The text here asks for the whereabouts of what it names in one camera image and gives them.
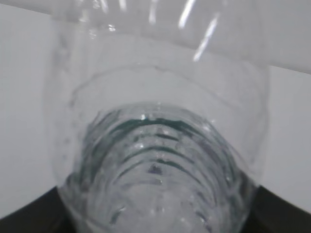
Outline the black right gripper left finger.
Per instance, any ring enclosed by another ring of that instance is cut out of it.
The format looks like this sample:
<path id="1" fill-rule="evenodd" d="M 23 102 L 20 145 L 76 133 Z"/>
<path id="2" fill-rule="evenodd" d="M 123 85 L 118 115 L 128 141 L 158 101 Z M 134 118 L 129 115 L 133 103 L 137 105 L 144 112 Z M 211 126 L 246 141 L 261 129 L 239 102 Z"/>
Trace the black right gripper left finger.
<path id="1" fill-rule="evenodd" d="M 74 233 L 57 188 L 0 220 L 2 233 Z"/>

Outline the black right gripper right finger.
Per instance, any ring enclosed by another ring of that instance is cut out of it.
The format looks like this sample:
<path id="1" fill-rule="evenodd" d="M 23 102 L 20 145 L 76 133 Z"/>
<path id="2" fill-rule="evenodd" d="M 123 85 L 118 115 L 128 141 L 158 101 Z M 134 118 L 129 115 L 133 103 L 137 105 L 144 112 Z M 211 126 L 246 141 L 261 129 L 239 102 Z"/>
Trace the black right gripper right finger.
<path id="1" fill-rule="evenodd" d="M 261 186 L 246 221 L 248 233 L 309 233 L 311 215 Z"/>

